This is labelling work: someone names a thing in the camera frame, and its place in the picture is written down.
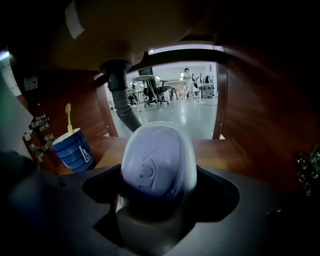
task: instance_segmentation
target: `ceiling light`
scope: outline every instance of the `ceiling light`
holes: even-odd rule
[[[0,61],[2,61],[5,58],[9,57],[9,52],[8,51],[2,51],[0,52]]]

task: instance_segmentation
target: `white sticker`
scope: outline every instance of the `white sticker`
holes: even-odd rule
[[[81,154],[82,154],[85,162],[88,163],[89,160],[91,159],[91,156],[83,148],[81,148],[81,146],[79,146],[79,149],[81,151]]]
[[[64,10],[64,16],[66,25],[68,26],[69,32],[73,39],[80,36],[85,28],[82,26],[78,13],[76,11],[75,1],[72,1],[68,7]]]

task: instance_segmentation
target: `metal bracket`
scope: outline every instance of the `metal bracket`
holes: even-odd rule
[[[46,114],[42,114],[40,116],[36,116],[35,117],[35,122],[32,122],[30,125],[29,125],[29,129],[30,130],[34,130],[35,128],[39,127],[39,130],[40,132],[48,129],[49,127],[49,124],[48,122],[50,121],[50,116],[49,117],[46,117]]]
[[[45,136],[43,139],[46,142],[46,144],[41,147],[42,152],[45,152],[47,150],[52,151],[51,145],[55,141],[54,136],[52,134],[49,134],[49,135]]]
[[[32,133],[32,130],[24,133],[24,139],[26,142],[31,140],[31,133]]]
[[[311,154],[301,151],[296,161],[301,168],[297,177],[304,188],[305,195],[310,196],[313,190],[319,189],[320,145],[315,145]]]
[[[51,151],[51,145],[55,141],[55,138],[52,134],[45,136],[43,139],[46,142],[44,146],[36,146],[35,144],[31,144],[29,146],[39,164],[44,161],[42,158],[44,156],[44,152],[46,152],[47,150]]]
[[[38,163],[41,164],[44,161],[43,158],[42,158],[44,153],[41,152],[41,147],[36,146],[36,144],[34,144],[34,143],[31,144],[29,147],[30,147],[34,157],[38,161]]]
[[[33,90],[36,88],[38,88],[38,77],[37,76],[32,76],[30,78],[24,79],[24,90],[25,91],[30,91],[30,90]]]

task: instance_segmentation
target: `white wall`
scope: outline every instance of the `white wall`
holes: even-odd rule
[[[184,90],[184,84],[186,82],[173,82],[173,83],[166,83],[166,85],[168,86],[172,86],[173,88],[175,88],[177,90],[177,93],[182,94],[182,91]]]
[[[18,88],[14,73],[12,72],[10,65],[10,57],[6,57],[0,60],[0,71],[6,85],[10,88],[14,96],[21,95],[20,89]]]

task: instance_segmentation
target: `flexible hose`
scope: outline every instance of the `flexible hose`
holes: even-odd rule
[[[112,92],[112,97],[118,117],[132,132],[134,132],[141,126],[141,123],[129,104],[127,89],[114,90]]]

